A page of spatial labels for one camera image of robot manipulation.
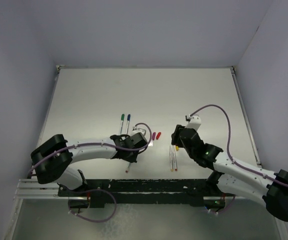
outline blue marker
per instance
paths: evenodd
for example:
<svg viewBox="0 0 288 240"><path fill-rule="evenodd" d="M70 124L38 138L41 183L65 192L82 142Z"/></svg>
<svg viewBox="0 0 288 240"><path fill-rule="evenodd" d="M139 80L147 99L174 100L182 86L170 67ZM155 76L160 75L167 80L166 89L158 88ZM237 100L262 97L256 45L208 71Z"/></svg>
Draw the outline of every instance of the blue marker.
<svg viewBox="0 0 288 240"><path fill-rule="evenodd" d="M125 132L125 134L129 133L130 120L131 120L131 114L127 115L126 132Z"/></svg>

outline red marker cap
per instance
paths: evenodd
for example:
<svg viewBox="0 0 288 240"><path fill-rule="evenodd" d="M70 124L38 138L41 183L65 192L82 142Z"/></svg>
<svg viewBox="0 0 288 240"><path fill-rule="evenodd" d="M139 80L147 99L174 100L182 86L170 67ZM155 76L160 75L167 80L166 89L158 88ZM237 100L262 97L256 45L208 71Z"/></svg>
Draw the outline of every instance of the red marker cap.
<svg viewBox="0 0 288 240"><path fill-rule="evenodd" d="M156 140L158 140L158 139L160 138L161 134L162 134L161 132L159 132L159 133L157 134Z"/></svg>

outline white wall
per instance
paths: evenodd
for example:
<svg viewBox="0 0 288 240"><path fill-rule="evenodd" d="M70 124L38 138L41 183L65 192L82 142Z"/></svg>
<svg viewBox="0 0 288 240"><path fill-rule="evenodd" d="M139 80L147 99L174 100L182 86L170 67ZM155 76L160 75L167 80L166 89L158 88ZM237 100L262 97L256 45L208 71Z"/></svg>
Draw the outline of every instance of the white wall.
<svg viewBox="0 0 288 240"><path fill-rule="evenodd" d="M18 180L30 167L56 74L24 13L21 2L0 0L0 239Z"/></svg>
<svg viewBox="0 0 288 240"><path fill-rule="evenodd" d="M288 171L288 1L272 4L236 71L260 160Z"/></svg>
<svg viewBox="0 0 288 240"><path fill-rule="evenodd" d="M56 64L236 65L272 0L23 0Z"/></svg>

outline green marker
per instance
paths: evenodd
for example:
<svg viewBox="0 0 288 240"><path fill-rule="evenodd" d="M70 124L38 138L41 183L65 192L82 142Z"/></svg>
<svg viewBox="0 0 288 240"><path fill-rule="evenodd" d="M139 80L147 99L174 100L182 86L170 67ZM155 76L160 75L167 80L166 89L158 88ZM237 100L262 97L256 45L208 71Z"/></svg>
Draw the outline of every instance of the green marker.
<svg viewBox="0 0 288 240"><path fill-rule="evenodd" d="M123 113L122 116L120 117L119 135L122 134L122 130L123 130L123 123L124 123L124 113Z"/></svg>

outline pen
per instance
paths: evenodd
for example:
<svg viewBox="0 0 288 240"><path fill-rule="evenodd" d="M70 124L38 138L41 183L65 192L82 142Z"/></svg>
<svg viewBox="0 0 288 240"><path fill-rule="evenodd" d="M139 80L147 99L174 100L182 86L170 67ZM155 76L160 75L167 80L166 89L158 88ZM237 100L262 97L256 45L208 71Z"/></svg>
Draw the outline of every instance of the pen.
<svg viewBox="0 0 288 240"><path fill-rule="evenodd" d="M123 130L123 123L124 123L124 113L123 113L122 116L120 117L119 135L122 134L122 130Z"/></svg>
<svg viewBox="0 0 288 240"><path fill-rule="evenodd" d="M131 114L127 115L126 132L125 132L125 134L129 133L130 120L131 120Z"/></svg>
<svg viewBox="0 0 288 240"><path fill-rule="evenodd" d="M129 127L130 127L130 120L131 120L131 114L127 115L127 122L126 122L126 132L125 134L128 134L129 132ZM128 173L130 171L130 167L131 167L132 163L130 162L125 170L126 173Z"/></svg>
<svg viewBox="0 0 288 240"><path fill-rule="evenodd" d="M172 153L172 145L169 146L169 164L170 164L170 171L173 172L173 153Z"/></svg>
<svg viewBox="0 0 288 240"><path fill-rule="evenodd" d="M175 171L177 171L178 170L178 162L176 160L175 146L172 147L172 152L173 152L173 160L174 160L174 169L175 169Z"/></svg>

